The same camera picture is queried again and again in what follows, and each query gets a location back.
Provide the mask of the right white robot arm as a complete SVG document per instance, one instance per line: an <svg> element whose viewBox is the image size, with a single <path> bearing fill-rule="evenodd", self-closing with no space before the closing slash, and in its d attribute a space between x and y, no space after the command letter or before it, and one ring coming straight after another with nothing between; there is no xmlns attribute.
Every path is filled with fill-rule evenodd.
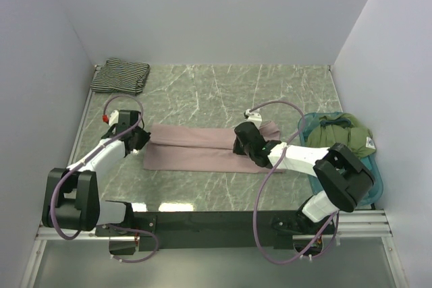
<svg viewBox="0 0 432 288"><path fill-rule="evenodd" d="M338 212L353 212L375 184L375 177L344 144L329 148L295 146L266 140L252 122L234 128L233 152L246 155L258 167L296 171L316 177L322 190L299 208L297 228L312 233L322 220Z"/></svg>

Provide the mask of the pink tank top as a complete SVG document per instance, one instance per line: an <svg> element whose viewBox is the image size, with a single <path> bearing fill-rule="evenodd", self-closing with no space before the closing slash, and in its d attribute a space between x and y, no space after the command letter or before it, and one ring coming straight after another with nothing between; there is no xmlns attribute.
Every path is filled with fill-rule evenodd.
<svg viewBox="0 0 432 288"><path fill-rule="evenodd" d="M153 124L143 167L151 171L267 173L245 155L233 153L232 128Z"/></svg>

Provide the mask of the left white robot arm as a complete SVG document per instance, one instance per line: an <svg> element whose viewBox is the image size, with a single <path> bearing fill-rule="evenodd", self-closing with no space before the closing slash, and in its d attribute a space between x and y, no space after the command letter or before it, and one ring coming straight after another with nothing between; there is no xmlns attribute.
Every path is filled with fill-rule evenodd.
<svg viewBox="0 0 432 288"><path fill-rule="evenodd" d="M139 126L140 111L120 110L117 115L104 115L103 120L110 126L93 150L77 163L54 168L48 174L42 223L64 239L76 237L65 234L64 229L91 231L111 223L119 235L127 235L135 226L126 203L100 200L98 178L119 160L141 150L151 134Z"/></svg>

